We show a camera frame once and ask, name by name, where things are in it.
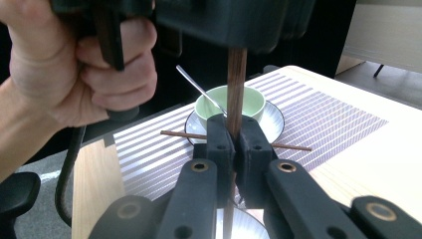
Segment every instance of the table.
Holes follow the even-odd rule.
[[[359,195],[380,196],[422,221],[422,111],[294,66],[247,85],[260,89],[284,114],[286,127],[278,142],[314,149],[277,149],[279,157],[299,161],[330,197],[349,205]],[[75,165],[73,238],[87,238],[107,207],[127,193],[157,196],[159,190],[147,189],[154,180],[143,181],[143,188],[132,183],[146,168],[160,165],[167,169],[159,173],[174,171],[168,181],[159,182],[160,190],[168,190],[162,185],[171,188],[171,178],[177,178],[173,175],[188,160],[192,146],[159,131],[183,130],[192,108],[188,105],[114,133],[115,143],[100,139],[81,149]],[[174,147],[166,151],[169,145]],[[174,164],[174,158],[181,162]]]

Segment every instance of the wooden stick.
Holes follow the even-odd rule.
[[[242,104],[246,78],[246,58],[246,49],[229,49],[226,127],[235,140],[242,126]]]
[[[191,137],[197,139],[207,139],[207,135],[203,134],[196,134],[196,133],[186,133],[186,132],[176,132],[176,131],[168,131],[162,130],[161,134],[170,135],[170,136],[181,136],[181,137]],[[281,143],[271,143],[272,147],[279,147],[279,148],[286,148],[286,149],[295,149],[295,150],[303,150],[303,151],[312,151],[311,147],[304,147],[304,146],[293,146]]]
[[[236,141],[242,126],[243,90],[246,78],[247,49],[229,48],[227,71],[227,122],[226,128]],[[231,194],[224,208],[223,239],[232,237],[234,205],[231,203],[236,190],[236,172],[231,172]]]

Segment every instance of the metal spoon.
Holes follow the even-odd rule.
[[[224,117],[227,117],[227,111],[220,104],[214,101],[193,79],[183,70],[179,65],[176,66],[177,71],[196,88],[204,97],[206,97],[216,108],[219,108],[223,113]]]

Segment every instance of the hand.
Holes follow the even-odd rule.
[[[105,120],[105,109],[131,109],[153,96],[156,32],[144,18],[121,24],[124,72],[104,62],[96,37],[76,39],[48,0],[0,0],[0,21],[13,42],[9,81],[28,109],[61,127]]]

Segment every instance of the floor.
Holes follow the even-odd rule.
[[[422,74],[385,66],[375,79],[373,74],[378,67],[379,64],[365,62],[340,73],[335,79],[422,110]],[[16,222],[18,238],[71,238],[71,228],[58,216],[54,205],[57,178],[65,155],[61,152],[20,169],[39,173],[42,185],[34,207]],[[70,208],[72,182],[66,198]]]

